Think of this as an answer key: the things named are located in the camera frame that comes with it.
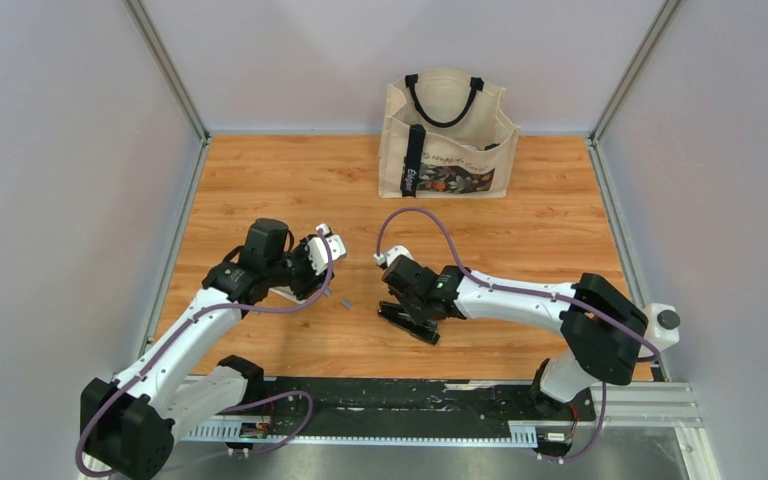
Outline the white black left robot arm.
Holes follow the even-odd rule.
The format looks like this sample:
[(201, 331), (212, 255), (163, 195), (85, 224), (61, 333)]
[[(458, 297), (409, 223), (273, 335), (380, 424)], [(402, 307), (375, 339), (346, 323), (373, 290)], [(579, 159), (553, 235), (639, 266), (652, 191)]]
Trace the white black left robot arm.
[(293, 300), (284, 314), (313, 305), (346, 254), (343, 239), (326, 224), (297, 239), (284, 222), (257, 219), (244, 243), (207, 272), (166, 333), (111, 380), (95, 378), (84, 387), (78, 471), (87, 478), (152, 479), (174, 446), (212, 416), (273, 409), (278, 398), (266, 396), (263, 369), (240, 356), (225, 357), (193, 383), (186, 378), (248, 313), (277, 313), (260, 304), (269, 293)]

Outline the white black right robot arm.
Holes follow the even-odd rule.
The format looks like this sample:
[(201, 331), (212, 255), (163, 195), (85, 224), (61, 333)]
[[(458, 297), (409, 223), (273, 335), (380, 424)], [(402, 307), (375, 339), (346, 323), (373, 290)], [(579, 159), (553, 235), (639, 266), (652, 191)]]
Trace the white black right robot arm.
[(563, 337), (566, 350), (546, 360), (535, 374), (532, 409), (558, 417), (580, 391), (597, 382), (627, 385), (648, 349), (659, 349), (647, 335), (649, 320), (603, 277), (585, 273), (576, 282), (538, 284), (495, 278), (449, 265), (441, 272), (408, 254), (375, 257), (393, 301), (379, 314), (431, 345), (446, 319), (497, 319), (541, 328)]

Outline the black stapler base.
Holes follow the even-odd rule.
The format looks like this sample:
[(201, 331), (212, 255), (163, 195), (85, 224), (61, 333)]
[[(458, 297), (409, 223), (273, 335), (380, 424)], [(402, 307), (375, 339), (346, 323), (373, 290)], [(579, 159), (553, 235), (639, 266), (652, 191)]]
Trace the black stapler base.
[(381, 301), (378, 316), (422, 342), (430, 345), (436, 345), (439, 342), (440, 334), (437, 321), (414, 319), (398, 303)]

